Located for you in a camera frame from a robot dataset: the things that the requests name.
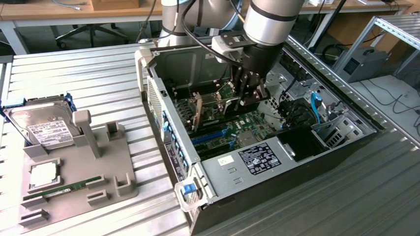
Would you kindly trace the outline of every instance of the metal rack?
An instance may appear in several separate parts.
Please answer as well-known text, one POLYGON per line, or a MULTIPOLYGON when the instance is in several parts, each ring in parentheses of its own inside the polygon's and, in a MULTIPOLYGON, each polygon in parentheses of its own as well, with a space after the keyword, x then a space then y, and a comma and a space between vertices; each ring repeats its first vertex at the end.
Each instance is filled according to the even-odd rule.
POLYGON ((335 71, 343 70, 345 67, 356 49, 363 44, 368 34, 372 31, 372 28, 379 26, 384 31, 389 34, 395 35, 399 39, 401 39, 407 44, 409 44, 413 48, 416 48, 415 53, 408 57, 408 59, 401 64, 399 70, 395 73, 399 73, 403 68, 408 65, 412 59, 420 53, 420 16, 415 15, 400 15, 400 16, 375 16, 367 27, 364 28, 353 46, 348 50, 348 53, 344 55, 339 64, 335 67, 335 71))

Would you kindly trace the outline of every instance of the blue pcie slot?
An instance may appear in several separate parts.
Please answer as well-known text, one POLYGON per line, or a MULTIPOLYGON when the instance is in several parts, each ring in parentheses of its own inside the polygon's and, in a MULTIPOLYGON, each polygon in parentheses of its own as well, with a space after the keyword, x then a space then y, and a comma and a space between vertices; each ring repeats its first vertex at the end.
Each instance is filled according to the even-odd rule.
POLYGON ((203 137, 199 137, 196 139, 192 140, 192 144, 200 144, 208 140, 212 140, 212 139, 216 139, 216 138, 220 138, 220 137, 224 137, 225 136, 225 132, 227 132, 228 129, 224 129, 219 132, 215 132, 212 134, 208 134, 203 137))

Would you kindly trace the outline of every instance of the warning label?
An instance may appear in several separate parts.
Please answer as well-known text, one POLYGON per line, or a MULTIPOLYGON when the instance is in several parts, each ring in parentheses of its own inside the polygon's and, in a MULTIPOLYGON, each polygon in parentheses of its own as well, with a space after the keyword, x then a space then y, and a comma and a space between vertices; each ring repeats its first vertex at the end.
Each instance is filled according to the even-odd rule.
POLYGON ((251 174, 257 175, 279 166, 279 161, 267 143, 239 152, 251 174))
POLYGON ((73 140, 71 131, 63 120, 29 125, 28 129, 44 147, 73 140))

